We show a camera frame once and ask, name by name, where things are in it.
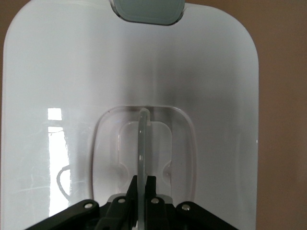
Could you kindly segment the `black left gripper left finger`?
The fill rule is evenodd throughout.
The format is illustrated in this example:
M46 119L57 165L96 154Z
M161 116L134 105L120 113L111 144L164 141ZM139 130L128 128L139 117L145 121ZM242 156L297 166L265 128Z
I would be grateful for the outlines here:
M86 199L29 227L29 230L130 230L137 222L137 176L127 193L100 206Z

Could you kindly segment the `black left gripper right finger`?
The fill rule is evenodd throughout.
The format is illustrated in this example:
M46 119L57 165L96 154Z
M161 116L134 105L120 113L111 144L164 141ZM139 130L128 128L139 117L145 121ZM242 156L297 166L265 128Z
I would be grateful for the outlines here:
M235 230L236 228L201 206L185 201L177 206L156 194L156 177L145 187L146 230Z

